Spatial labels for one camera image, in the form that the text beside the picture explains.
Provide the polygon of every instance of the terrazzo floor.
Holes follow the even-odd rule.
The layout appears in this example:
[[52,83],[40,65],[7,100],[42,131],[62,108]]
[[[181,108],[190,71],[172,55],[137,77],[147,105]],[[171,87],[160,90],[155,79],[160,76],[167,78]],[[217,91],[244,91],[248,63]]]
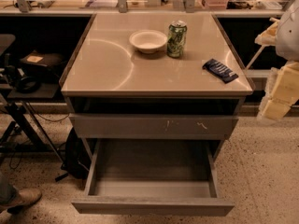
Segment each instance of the terrazzo floor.
[[[61,119],[65,115],[44,115]],[[10,122],[0,115],[0,135]],[[53,143],[65,141],[68,119],[48,122],[43,127]],[[215,166],[220,195],[235,204],[226,217],[113,216],[82,215],[71,204],[83,196],[83,184],[72,176],[55,182],[64,174],[53,153],[7,154],[2,172],[18,189],[38,187],[42,199],[18,215],[0,214],[0,223],[101,223],[101,224],[298,224],[299,223],[299,118],[286,117],[272,125],[242,116],[231,138],[223,145]],[[26,141],[24,136],[16,136]]]

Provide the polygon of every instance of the countertop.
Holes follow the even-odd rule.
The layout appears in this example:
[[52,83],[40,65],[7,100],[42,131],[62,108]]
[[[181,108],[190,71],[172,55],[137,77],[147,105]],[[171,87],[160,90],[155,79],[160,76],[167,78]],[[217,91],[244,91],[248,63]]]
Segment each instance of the countertop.
[[[171,21],[187,22],[184,54],[170,58],[165,49],[142,54],[129,36],[142,29],[168,34]],[[203,70],[214,58],[239,78],[224,84]],[[212,13],[97,13],[62,88],[66,96],[238,96],[252,94],[242,69]]]

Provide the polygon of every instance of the shoe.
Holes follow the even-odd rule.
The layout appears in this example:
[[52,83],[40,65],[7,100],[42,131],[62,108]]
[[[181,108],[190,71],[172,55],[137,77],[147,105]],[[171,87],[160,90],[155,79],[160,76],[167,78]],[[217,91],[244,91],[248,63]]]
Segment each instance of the shoe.
[[22,189],[19,190],[17,197],[10,203],[0,205],[0,213],[7,210],[11,214],[19,213],[23,206],[36,203],[41,198],[39,189]]

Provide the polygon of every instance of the drawer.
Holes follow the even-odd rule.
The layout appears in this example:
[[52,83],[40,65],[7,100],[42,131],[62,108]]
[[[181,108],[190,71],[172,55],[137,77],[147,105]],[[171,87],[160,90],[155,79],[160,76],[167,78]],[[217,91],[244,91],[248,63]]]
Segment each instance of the drawer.
[[208,141],[103,139],[97,142],[84,214],[226,216]]
[[80,138],[227,139],[235,116],[71,114]]

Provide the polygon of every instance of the aluminum can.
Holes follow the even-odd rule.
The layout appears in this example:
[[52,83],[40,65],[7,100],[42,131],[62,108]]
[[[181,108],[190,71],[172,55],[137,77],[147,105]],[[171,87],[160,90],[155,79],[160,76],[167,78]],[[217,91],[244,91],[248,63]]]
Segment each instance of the aluminum can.
[[167,55],[178,58],[183,55],[186,43],[187,24],[184,21],[173,21],[169,25]]

